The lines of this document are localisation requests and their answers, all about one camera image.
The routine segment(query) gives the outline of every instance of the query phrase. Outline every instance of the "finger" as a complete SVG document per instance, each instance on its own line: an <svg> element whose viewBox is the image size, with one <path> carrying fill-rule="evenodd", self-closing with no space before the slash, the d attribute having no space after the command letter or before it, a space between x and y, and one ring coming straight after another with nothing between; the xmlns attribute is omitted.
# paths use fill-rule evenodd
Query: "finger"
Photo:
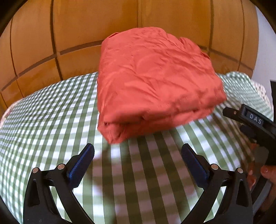
<svg viewBox="0 0 276 224"><path fill-rule="evenodd" d="M254 165L255 165L254 161L248 164L248 175L252 175L253 174Z"/></svg>
<svg viewBox="0 0 276 224"><path fill-rule="evenodd" d="M276 198L276 185L273 185L267 198L265 199L265 201L263 202L262 206L260 207L261 211L266 211L269 209L269 207L272 205L272 203L274 202Z"/></svg>
<svg viewBox="0 0 276 224"><path fill-rule="evenodd" d="M249 189L251 190L254 184L256 183L257 178L254 175L248 175L247 176L247 182Z"/></svg>
<svg viewBox="0 0 276 224"><path fill-rule="evenodd" d="M276 166L262 166L261 174L264 178L276 184Z"/></svg>
<svg viewBox="0 0 276 224"><path fill-rule="evenodd" d="M258 146L258 144L256 144L256 143L251 143L251 144L250 144L250 149L251 149L251 150L254 150L257 146Z"/></svg>

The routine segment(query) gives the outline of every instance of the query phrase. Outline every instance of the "green gingham tablecloth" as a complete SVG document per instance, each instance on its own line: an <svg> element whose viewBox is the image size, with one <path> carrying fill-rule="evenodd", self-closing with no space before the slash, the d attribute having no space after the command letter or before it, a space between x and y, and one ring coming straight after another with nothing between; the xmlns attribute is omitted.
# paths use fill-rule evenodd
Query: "green gingham tablecloth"
<svg viewBox="0 0 276 224"><path fill-rule="evenodd" d="M273 118L248 76L232 72L219 75L228 100L206 118L109 145L97 130L97 76L74 77L33 93L0 129L0 195L20 223L32 168L54 169L88 142L95 157L73 192L96 224L180 223L203 192L182 161L182 145L189 143L222 169L246 167L253 159L250 142L237 122L223 117L223 108L245 103ZM224 190L207 219L214 217ZM69 220L55 188L52 193L61 216Z"/></svg>

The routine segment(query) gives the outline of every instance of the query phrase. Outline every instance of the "folded red cloth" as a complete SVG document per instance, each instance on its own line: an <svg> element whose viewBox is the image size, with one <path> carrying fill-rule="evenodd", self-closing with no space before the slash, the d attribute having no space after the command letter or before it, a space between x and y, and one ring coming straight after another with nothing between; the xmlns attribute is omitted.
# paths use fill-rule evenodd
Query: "folded red cloth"
<svg viewBox="0 0 276 224"><path fill-rule="evenodd" d="M203 118L226 100L208 55L156 27L106 38L97 83L98 130L110 144Z"/></svg>

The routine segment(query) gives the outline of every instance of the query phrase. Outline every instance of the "fabric fold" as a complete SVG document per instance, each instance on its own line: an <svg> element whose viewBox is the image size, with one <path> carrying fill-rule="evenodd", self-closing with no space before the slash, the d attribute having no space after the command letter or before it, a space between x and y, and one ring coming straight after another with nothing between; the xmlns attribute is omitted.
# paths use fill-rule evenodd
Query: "fabric fold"
<svg viewBox="0 0 276 224"><path fill-rule="evenodd" d="M226 100L208 55L156 27L105 39L97 83L98 130L108 143L203 118Z"/></svg>

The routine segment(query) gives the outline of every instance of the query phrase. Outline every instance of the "wooden wall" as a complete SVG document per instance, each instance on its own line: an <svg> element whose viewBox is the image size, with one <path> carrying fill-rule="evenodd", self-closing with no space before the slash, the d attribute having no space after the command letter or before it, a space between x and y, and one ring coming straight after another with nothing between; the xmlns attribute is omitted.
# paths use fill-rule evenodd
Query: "wooden wall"
<svg viewBox="0 0 276 224"><path fill-rule="evenodd" d="M249 0L28 0L0 37L0 116L41 88L97 71L107 36L145 26L190 38L216 72L252 75L259 34Z"/></svg>

